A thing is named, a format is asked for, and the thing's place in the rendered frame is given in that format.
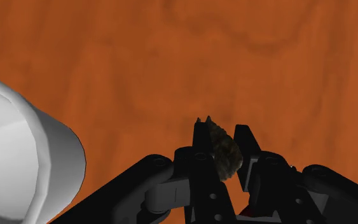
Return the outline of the brown rough lump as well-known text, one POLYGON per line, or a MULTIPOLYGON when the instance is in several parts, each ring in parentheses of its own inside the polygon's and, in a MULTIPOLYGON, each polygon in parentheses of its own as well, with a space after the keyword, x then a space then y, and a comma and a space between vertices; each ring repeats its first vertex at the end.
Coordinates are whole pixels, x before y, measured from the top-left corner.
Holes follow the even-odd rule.
POLYGON ((207 126, 205 150, 214 160, 220 181, 226 181, 241 168, 243 156, 238 144, 210 116, 207 116, 204 123, 207 126))

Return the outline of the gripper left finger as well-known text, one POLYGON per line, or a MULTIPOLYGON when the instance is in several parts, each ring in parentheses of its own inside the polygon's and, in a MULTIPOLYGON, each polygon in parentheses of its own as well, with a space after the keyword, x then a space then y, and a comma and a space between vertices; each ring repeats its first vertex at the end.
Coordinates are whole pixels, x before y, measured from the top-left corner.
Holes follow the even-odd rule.
POLYGON ((185 224, 235 224, 212 158, 208 126, 196 122, 191 146, 171 160, 148 155, 50 224, 160 224, 184 208, 185 224))

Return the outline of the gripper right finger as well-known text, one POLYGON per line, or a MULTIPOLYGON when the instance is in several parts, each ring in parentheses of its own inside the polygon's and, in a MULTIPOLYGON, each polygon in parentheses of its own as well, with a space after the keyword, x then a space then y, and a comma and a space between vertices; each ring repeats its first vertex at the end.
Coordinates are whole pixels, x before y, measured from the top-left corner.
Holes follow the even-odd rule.
POLYGON ((323 165, 298 171, 263 151, 247 125, 236 125, 233 139, 244 158, 237 173, 250 195, 251 222, 358 224, 357 183, 323 165))

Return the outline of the white cup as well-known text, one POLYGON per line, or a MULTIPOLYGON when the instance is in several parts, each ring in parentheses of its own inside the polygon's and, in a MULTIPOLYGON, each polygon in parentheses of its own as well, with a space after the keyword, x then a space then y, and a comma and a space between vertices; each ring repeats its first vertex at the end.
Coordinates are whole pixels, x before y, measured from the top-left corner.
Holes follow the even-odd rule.
POLYGON ((0 224, 47 224, 78 194, 85 170, 77 135, 0 81, 0 224))

